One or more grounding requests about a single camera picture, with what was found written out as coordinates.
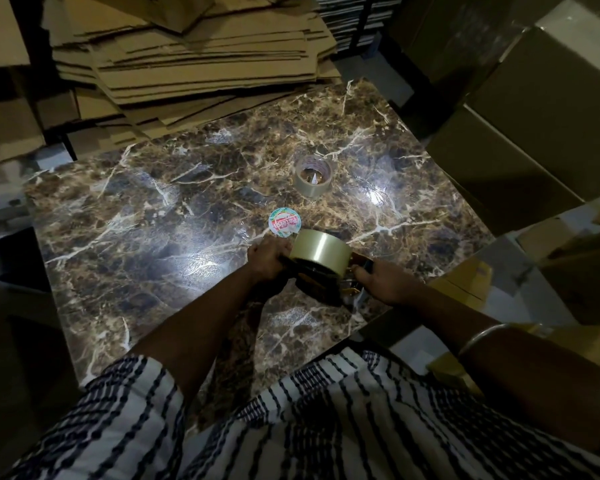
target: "hand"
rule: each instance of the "hand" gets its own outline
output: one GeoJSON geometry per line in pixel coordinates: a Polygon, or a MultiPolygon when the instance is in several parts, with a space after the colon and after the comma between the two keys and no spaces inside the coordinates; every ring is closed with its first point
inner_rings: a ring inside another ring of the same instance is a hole
{"type": "Polygon", "coordinates": [[[369,274],[360,266],[352,266],[356,279],[371,296],[389,306],[405,306],[410,298],[425,287],[424,283],[400,266],[382,259],[374,259],[369,274]]]}
{"type": "Polygon", "coordinates": [[[288,257],[290,252],[289,240],[271,234],[252,245],[247,250],[247,267],[253,275],[254,284],[275,280],[285,268],[279,257],[288,257]]]}

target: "marble table top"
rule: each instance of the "marble table top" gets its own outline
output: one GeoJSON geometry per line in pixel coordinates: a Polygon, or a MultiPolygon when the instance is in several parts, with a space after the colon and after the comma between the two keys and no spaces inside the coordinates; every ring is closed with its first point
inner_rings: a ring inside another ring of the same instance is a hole
{"type": "MultiPolygon", "coordinates": [[[[81,384],[245,263],[278,207],[424,280],[492,239],[366,80],[40,172],[25,193],[81,384]],[[306,155],[335,166],[332,190],[315,201],[292,186],[306,155]]],[[[259,316],[237,319],[193,405],[199,426],[382,311],[373,299],[353,314],[326,306],[290,281],[245,312],[259,316]]]]}

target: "forearm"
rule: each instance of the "forearm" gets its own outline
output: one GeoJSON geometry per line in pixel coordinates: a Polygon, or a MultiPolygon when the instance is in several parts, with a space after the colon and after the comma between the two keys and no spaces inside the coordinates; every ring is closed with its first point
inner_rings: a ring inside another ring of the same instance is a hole
{"type": "Polygon", "coordinates": [[[168,318],[130,353],[147,355],[163,364],[190,401],[254,284],[249,266],[242,266],[168,318]]]}
{"type": "MultiPolygon", "coordinates": [[[[498,322],[423,286],[406,294],[455,355],[498,322]]],[[[461,358],[485,397],[508,413],[589,451],[600,450],[600,367],[517,329],[496,330],[461,358]]]]}

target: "round sticker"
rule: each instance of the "round sticker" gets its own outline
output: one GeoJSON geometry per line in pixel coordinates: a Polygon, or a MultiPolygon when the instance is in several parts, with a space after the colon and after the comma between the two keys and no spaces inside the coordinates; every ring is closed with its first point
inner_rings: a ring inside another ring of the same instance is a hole
{"type": "Polygon", "coordinates": [[[302,220],[298,213],[288,207],[275,209],[269,216],[269,229],[280,237],[289,237],[297,234],[302,226],[302,220]]]}

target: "person's right arm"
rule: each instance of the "person's right arm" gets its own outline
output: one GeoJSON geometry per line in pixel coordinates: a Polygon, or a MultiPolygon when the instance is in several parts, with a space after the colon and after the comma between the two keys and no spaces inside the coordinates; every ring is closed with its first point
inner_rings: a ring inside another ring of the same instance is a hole
{"type": "MultiPolygon", "coordinates": [[[[375,298],[415,312],[454,355],[474,335],[499,323],[392,263],[376,260],[372,274],[360,267],[354,273],[375,298]]],[[[600,367],[593,362],[515,328],[488,334],[461,362],[498,409],[600,453],[600,367]]]]}

